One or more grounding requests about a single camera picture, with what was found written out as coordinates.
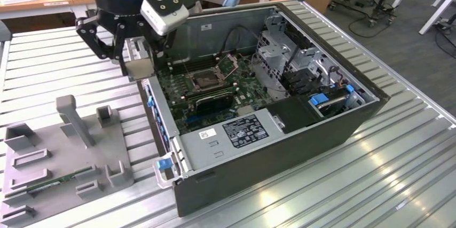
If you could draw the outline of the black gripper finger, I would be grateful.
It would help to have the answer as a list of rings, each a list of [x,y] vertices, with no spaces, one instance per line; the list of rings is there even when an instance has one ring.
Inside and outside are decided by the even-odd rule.
[[[101,26],[112,33],[112,44],[108,45],[97,36],[97,27]],[[126,26],[121,21],[109,21],[108,18],[90,17],[76,20],[76,32],[86,43],[98,59],[116,60],[120,65],[122,76],[128,76],[122,48],[125,44]]]
[[[153,62],[162,62],[158,53],[164,50],[165,37],[156,33],[145,21],[137,21],[137,27],[149,45]]]

